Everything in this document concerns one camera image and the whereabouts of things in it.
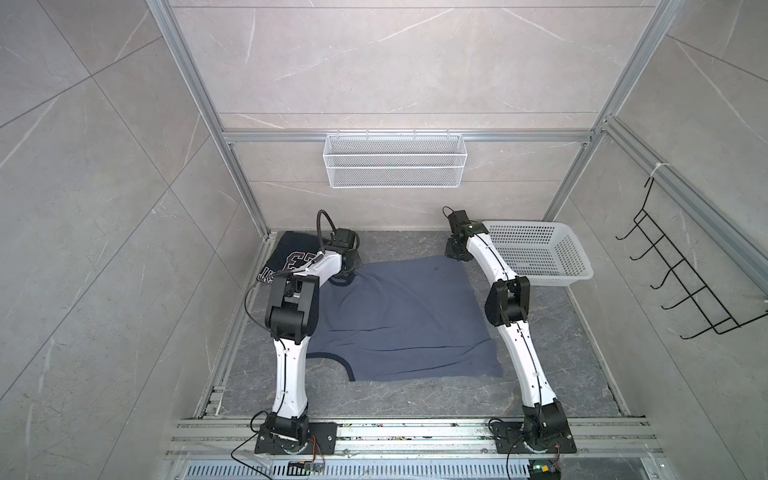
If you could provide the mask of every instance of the white zip tie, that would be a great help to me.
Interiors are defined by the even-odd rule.
[[[653,175],[656,173],[656,170],[658,170],[659,167],[662,166],[662,165],[667,165],[668,167],[672,166],[672,164],[664,164],[662,162],[656,162],[656,166],[654,167],[653,170],[650,171],[650,176],[653,177]]]

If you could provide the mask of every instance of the wire mesh basket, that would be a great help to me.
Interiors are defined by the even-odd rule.
[[[486,221],[496,250],[531,285],[568,286],[594,272],[576,234],[564,223]]]
[[[460,134],[332,134],[323,160],[333,188],[458,187],[467,149]]]

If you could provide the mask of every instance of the stone floor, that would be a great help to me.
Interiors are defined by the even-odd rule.
[[[446,232],[363,231],[359,249],[364,263],[407,260],[445,252]],[[488,283],[476,262],[464,263],[482,306]],[[259,288],[253,317],[264,317],[268,288]],[[541,366],[565,407],[579,417],[619,416],[598,359],[564,288],[531,288],[531,338]],[[306,361],[306,394],[313,415],[328,416],[469,416],[521,415],[518,379],[496,330],[503,377],[449,377],[398,382],[349,382],[345,369],[329,359]],[[275,352],[266,332],[246,326],[227,380],[221,415],[249,416],[270,410],[275,396]],[[564,458],[563,479],[637,480],[644,478],[635,458]]]

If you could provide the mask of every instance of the hook rack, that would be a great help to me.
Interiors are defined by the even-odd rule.
[[[683,290],[685,290],[685,293],[686,293],[686,296],[682,300],[680,300],[679,302],[675,303],[673,306],[661,306],[661,308],[663,310],[672,310],[676,306],[679,306],[681,303],[684,303],[686,300],[691,300],[692,302],[694,302],[694,305],[696,305],[696,308],[698,308],[699,312],[701,312],[701,315],[703,315],[703,317],[707,321],[707,323],[709,323],[709,326],[707,328],[701,330],[700,332],[695,333],[695,334],[693,334],[691,336],[682,336],[682,335],[680,335],[680,338],[681,339],[685,339],[685,340],[693,339],[693,338],[701,335],[702,333],[708,332],[710,330],[713,330],[718,335],[723,335],[724,333],[728,333],[731,330],[740,328],[742,326],[745,326],[745,325],[747,325],[749,323],[754,322],[755,320],[758,320],[758,319],[761,319],[761,318],[763,318],[765,316],[768,316],[768,310],[766,310],[766,312],[763,315],[756,316],[756,317],[754,317],[752,319],[747,320],[746,322],[741,322],[740,323],[738,320],[733,318],[733,315],[731,315],[731,313],[728,311],[728,309],[725,307],[725,305],[723,305],[723,302],[721,302],[720,299],[717,298],[717,295],[715,295],[715,292],[713,292],[712,289],[709,287],[709,285],[707,285],[707,282],[705,282],[704,279],[701,278],[701,275],[699,275],[699,273],[696,271],[696,269],[694,269],[694,266],[691,265],[690,262],[688,262],[688,259],[680,252],[680,249],[677,248],[677,245],[674,244],[672,239],[669,238],[667,236],[667,234],[661,229],[661,227],[659,227],[658,223],[656,223],[656,220],[654,220],[653,217],[651,217],[650,214],[648,214],[648,212],[645,210],[645,205],[648,202],[648,196],[650,195],[650,189],[653,187],[653,185],[654,185],[654,179],[653,179],[653,177],[649,177],[648,180],[646,180],[645,185],[643,186],[643,188],[645,188],[645,187],[648,188],[648,190],[647,190],[647,192],[645,194],[645,200],[643,201],[643,206],[640,208],[640,211],[637,212],[637,215],[635,215],[634,218],[632,219],[632,221],[634,223],[634,227],[632,227],[632,229],[629,230],[629,232],[626,235],[624,235],[623,237],[621,237],[621,238],[616,237],[616,240],[624,240],[627,237],[629,237],[632,232],[634,232],[635,230],[639,230],[645,236],[645,238],[650,242],[650,247],[648,247],[648,249],[645,250],[643,252],[643,254],[640,255],[638,258],[629,257],[630,260],[635,260],[635,261],[639,260],[639,259],[645,257],[648,252],[650,252],[652,250],[655,250],[656,253],[659,254],[659,257],[661,257],[661,259],[667,265],[667,268],[668,268],[667,274],[664,275],[664,278],[661,280],[661,283],[659,283],[658,286],[651,285],[650,288],[652,288],[654,290],[659,290],[664,285],[664,283],[667,282],[667,278],[669,278],[670,274],[672,274],[677,279],[677,282],[683,287]],[[644,220],[650,221],[658,229],[658,231],[661,232],[661,237],[659,237],[655,241],[652,240],[648,236],[648,233],[645,230],[643,230],[643,227],[641,226],[641,223]],[[674,265],[670,265],[670,262],[661,253],[661,251],[658,249],[658,246],[657,246],[659,244],[659,242],[661,242],[663,239],[667,239],[669,244],[672,246],[672,248],[674,248],[674,250],[677,252],[677,254],[680,255],[680,258],[682,260],[676,262]],[[675,269],[678,268],[680,265],[687,265],[688,268],[690,268],[690,271],[692,271],[694,273],[694,275],[696,275],[696,278],[699,279],[699,281],[703,284],[703,286],[701,288],[698,288],[698,289],[694,290],[694,291],[690,291],[688,286],[683,282],[683,280],[680,278],[680,276],[677,275],[677,272],[675,271]],[[697,295],[698,293],[702,293],[702,292],[709,293],[717,301],[717,303],[720,305],[720,307],[723,309],[723,311],[727,315],[725,319],[722,319],[720,321],[717,321],[717,322],[713,323],[713,321],[710,319],[710,317],[701,308],[701,305],[699,304],[699,302],[696,300],[696,298],[694,296],[694,295]],[[726,327],[724,327],[725,329],[718,329],[717,328],[718,326],[721,326],[725,322],[728,322],[728,321],[733,321],[733,325],[726,326]]]

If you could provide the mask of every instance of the tiled wall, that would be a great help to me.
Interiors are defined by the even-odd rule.
[[[457,188],[332,189],[322,143],[237,144],[266,222],[313,229],[319,208],[359,229],[448,230],[442,207],[483,220],[540,220],[579,149],[565,143],[467,143]]]
[[[255,226],[142,0],[0,2],[0,46],[0,477],[149,478]]]
[[[652,0],[176,0],[228,127],[586,127]]]
[[[763,247],[767,19],[765,2],[689,0],[619,114]],[[610,139],[598,148],[558,216],[595,270],[571,292],[631,412],[648,415],[680,478],[765,479],[768,318],[723,335],[680,338],[707,326],[701,313],[691,301],[662,310],[684,298],[682,287],[670,278],[651,289],[667,272],[661,258],[630,260],[650,246],[636,230],[616,239],[631,229],[646,179]],[[660,187],[647,210],[738,320],[765,312],[765,293]],[[724,318],[707,294],[697,298],[713,319]]]

